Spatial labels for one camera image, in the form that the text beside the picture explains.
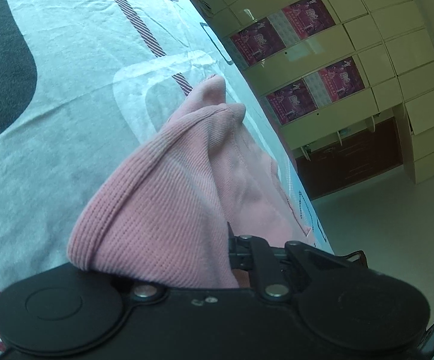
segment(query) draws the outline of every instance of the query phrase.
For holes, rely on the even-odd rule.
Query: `black plastic disc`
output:
[[[323,339],[364,352],[392,351],[413,343],[430,318],[420,291],[364,268],[322,272],[303,292],[299,313]]]
[[[58,354],[101,338],[122,310],[122,298],[106,275],[66,264],[15,283],[0,295],[0,334],[22,351]]]

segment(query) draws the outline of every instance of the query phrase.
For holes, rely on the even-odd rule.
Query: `poster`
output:
[[[249,66],[285,48],[284,42],[266,17],[230,38]]]
[[[300,39],[335,25],[322,0],[300,0],[282,11]]]
[[[267,95],[267,100],[284,125],[364,88],[354,59],[348,57]]]
[[[247,68],[334,25],[322,0],[300,0],[232,35],[230,42],[224,43],[235,63]]]
[[[365,88],[352,57],[319,70],[319,76],[332,102]]]
[[[282,125],[317,109],[303,79],[269,94],[267,100]]]

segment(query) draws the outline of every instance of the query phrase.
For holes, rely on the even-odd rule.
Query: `tiled floor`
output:
[[[313,204],[336,254],[364,250],[425,294],[434,321],[434,177],[415,186],[399,167]]]

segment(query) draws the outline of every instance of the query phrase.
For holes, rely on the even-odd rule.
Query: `white bedsheet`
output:
[[[227,100],[246,105],[245,126],[278,162],[317,246],[331,252],[276,133],[190,1],[126,1],[151,37],[116,0],[7,0],[37,81],[31,102],[0,133],[0,290],[67,261],[88,200],[184,100],[177,73],[192,86],[210,74],[226,79]]]

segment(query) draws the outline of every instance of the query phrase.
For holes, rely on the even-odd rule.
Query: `pink poster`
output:
[[[317,109],[317,105],[303,79],[267,95],[267,100],[281,124],[291,122]]]
[[[285,48],[266,17],[232,35],[231,39],[249,66]]]
[[[282,11],[300,39],[335,25],[322,0],[300,0]]]
[[[319,70],[319,75],[332,102],[365,88],[352,57]]]

